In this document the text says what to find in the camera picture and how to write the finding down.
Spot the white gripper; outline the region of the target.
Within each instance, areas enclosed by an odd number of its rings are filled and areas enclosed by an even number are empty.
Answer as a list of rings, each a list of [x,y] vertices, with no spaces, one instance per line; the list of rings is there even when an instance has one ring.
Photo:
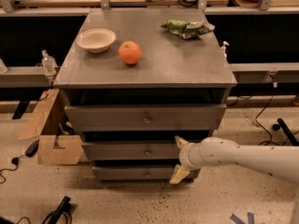
[[[201,145],[199,143],[189,143],[184,138],[176,135],[175,140],[179,152],[180,164],[177,164],[169,183],[179,184],[193,170],[198,170],[203,167],[204,161],[201,156]]]

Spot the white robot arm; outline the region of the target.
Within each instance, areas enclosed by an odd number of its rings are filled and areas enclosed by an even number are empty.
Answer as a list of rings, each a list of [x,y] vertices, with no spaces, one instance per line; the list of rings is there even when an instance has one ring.
[[[191,171],[204,166],[236,164],[250,170],[299,184],[299,148],[275,146],[240,146],[234,141],[208,137],[199,143],[175,137],[179,164],[170,178],[178,184]]]

